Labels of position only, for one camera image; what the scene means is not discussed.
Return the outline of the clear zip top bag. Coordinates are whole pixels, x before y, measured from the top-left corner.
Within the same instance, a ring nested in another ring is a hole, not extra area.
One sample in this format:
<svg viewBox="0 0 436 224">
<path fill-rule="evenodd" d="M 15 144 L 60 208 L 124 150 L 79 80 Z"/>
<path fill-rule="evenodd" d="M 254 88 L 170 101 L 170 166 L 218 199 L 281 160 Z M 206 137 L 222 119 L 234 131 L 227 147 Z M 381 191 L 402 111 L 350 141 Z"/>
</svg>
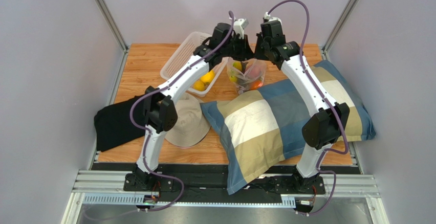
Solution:
<svg viewBox="0 0 436 224">
<path fill-rule="evenodd" d="M 242 63 L 243 66 L 243 72 L 239 72 L 238 70 L 236 70 L 232 64 L 237 61 L 237 60 L 233 60 L 232 58 L 229 58 L 226 64 L 227 67 L 227 75 L 228 78 L 230 80 L 230 82 L 233 84 L 235 91 L 238 95 L 241 95 L 247 91 L 250 91 L 250 84 L 256 80 L 261 80 L 264 83 L 264 79 L 265 79 L 265 74 L 266 74 L 266 70 L 267 70 L 267 65 L 264 61 L 262 60 L 258 60 L 258 59 L 250 59 L 247 61 L 240 61 Z M 251 65 L 253 64 L 259 64 L 259 65 L 263 65 L 265 67 L 265 73 L 263 76 L 261 76 L 258 79 L 250 79 L 247 76 L 247 73 L 249 71 L 249 68 L 251 67 Z"/>
</svg>

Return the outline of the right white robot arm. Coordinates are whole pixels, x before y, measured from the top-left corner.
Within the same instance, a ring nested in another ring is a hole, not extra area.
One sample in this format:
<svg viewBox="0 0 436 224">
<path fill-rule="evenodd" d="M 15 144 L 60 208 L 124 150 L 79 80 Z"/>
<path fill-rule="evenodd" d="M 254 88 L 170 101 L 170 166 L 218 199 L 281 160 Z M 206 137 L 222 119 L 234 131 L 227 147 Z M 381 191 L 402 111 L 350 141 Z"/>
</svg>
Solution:
<svg viewBox="0 0 436 224">
<path fill-rule="evenodd" d="M 255 58 L 270 61 L 290 79 L 310 115 L 301 130 L 306 142 L 303 154 L 290 179 L 294 191 L 303 193 L 315 185 L 326 152 L 344 135 L 350 108 L 346 103 L 339 104 L 317 80 L 302 48 L 286 41 L 279 19 L 265 19 L 260 27 Z"/>
</svg>

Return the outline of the yellow fake lemon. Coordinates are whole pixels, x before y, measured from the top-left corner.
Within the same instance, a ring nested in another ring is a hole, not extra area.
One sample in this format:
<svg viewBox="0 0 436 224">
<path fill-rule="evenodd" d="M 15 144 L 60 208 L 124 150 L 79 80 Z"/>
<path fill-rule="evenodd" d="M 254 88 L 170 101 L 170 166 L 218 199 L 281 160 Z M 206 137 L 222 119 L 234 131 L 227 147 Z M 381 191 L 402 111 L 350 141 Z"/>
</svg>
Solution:
<svg viewBox="0 0 436 224">
<path fill-rule="evenodd" d="M 200 81 L 205 85 L 210 85 L 215 78 L 215 72 L 213 70 L 209 71 L 207 74 L 200 78 Z"/>
</svg>

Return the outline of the yellow fake fruit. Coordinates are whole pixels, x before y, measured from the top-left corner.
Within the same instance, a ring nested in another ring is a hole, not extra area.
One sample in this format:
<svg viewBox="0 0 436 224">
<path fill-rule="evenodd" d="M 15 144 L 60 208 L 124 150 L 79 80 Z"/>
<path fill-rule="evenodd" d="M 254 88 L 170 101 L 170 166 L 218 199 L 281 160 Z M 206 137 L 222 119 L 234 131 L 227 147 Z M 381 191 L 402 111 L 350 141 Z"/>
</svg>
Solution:
<svg viewBox="0 0 436 224">
<path fill-rule="evenodd" d="M 196 91 L 203 92 L 206 89 L 206 85 L 201 80 L 197 80 L 193 84 L 192 88 Z"/>
</svg>

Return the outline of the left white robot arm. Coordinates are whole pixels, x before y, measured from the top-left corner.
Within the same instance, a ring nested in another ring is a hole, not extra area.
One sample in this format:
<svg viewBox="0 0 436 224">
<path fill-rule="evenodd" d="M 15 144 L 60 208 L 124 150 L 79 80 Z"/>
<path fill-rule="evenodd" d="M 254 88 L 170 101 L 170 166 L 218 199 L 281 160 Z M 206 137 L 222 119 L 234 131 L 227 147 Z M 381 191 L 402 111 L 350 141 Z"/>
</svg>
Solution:
<svg viewBox="0 0 436 224">
<path fill-rule="evenodd" d="M 219 23 L 212 35 L 195 48 L 193 55 L 180 70 L 157 88 L 148 87 L 144 96 L 133 104 L 130 116 L 140 102 L 144 103 L 145 124 L 140 126 L 133 118 L 131 121 L 137 128 L 145 131 L 145 139 L 135 169 L 126 176 L 131 184 L 144 190 L 149 190 L 156 184 L 158 176 L 154 170 L 159 164 L 164 138 L 176 124 L 178 115 L 175 104 L 181 96 L 202 75 L 219 65 L 223 58 L 245 61 L 254 56 L 244 33 L 247 25 L 248 21 L 242 18 L 232 24 Z"/>
</svg>

